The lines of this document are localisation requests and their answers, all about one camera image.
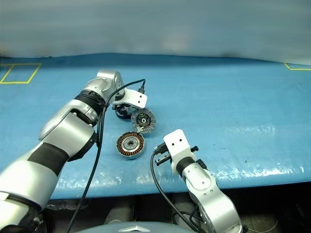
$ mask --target white wall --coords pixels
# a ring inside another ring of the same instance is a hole
[[[100,52],[311,65],[311,0],[0,0],[0,54]]]

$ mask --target yellow tape line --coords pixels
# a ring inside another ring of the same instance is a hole
[[[11,70],[13,69],[15,65],[11,65],[11,67],[8,69],[8,71],[4,74],[4,76],[2,77],[1,82],[3,82],[3,80],[6,78],[6,76],[8,76],[8,74],[11,72]]]
[[[41,63],[11,63],[11,64],[0,64],[0,66],[11,66],[9,68],[9,70],[4,74],[4,76],[2,77],[2,79],[0,80],[0,84],[29,84],[31,82],[31,80],[33,79],[33,77],[35,76],[35,74],[38,72],[38,70],[41,67]],[[30,76],[30,78],[27,81],[22,81],[22,82],[4,82],[4,79],[6,78],[6,76],[8,76],[8,74],[11,72],[11,70],[14,68],[14,66],[37,66],[37,68],[35,69],[35,71],[33,72],[33,74]]]
[[[290,66],[287,63],[284,63],[287,69],[290,70],[311,70],[311,68],[290,68]]]

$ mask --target silver robotic arm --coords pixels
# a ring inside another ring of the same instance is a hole
[[[173,172],[179,173],[186,183],[209,233],[241,233],[241,220],[233,202],[218,188],[203,161],[196,159],[196,150],[197,147],[190,148],[183,131],[176,130],[164,136],[164,143],[155,149],[155,153],[169,153],[157,164],[171,159]]]
[[[47,205],[66,161],[80,159],[93,146],[93,126],[112,103],[144,108],[147,96],[123,86],[119,72],[101,70],[75,99],[42,128],[39,144],[0,174],[0,232],[33,232],[36,216]]]

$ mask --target black joint band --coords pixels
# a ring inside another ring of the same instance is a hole
[[[191,157],[185,157],[180,160],[176,166],[176,170],[178,171],[179,175],[182,177],[183,170],[193,163],[195,163],[195,161]]]
[[[32,206],[33,208],[35,208],[37,211],[41,211],[41,206],[38,205],[37,203],[33,202],[32,200],[28,200],[26,198],[17,196],[15,194],[9,194],[9,196],[7,197],[7,199],[9,200],[14,200],[17,201],[19,203],[28,205],[28,206]]]
[[[104,109],[105,100],[95,91],[83,90],[74,98],[89,105],[99,115]]]
[[[69,156],[64,150],[44,142],[32,153],[28,161],[51,169],[58,176],[67,159]]]
[[[116,96],[116,97],[115,97],[115,101],[118,101],[118,100],[123,99],[124,96],[125,96],[125,90],[123,91],[123,94],[122,94],[122,95]]]

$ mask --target blue mat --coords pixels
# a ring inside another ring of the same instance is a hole
[[[38,143],[41,127],[98,70],[113,69],[125,83],[147,80],[147,108],[157,125],[145,136],[144,153],[125,160],[116,141],[133,127],[107,111],[104,148],[88,197],[156,193],[151,153],[164,135],[179,128],[191,146],[199,147],[196,156],[220,188],[311,181],[311,69],[286,65],[122,54],[2,58],[0,171]],[[82,195],[95,154],[96,146],[83,159],[66,163],[53,199]],[[156,168],[156,175],[166,192],[187,191],[169,163]]]

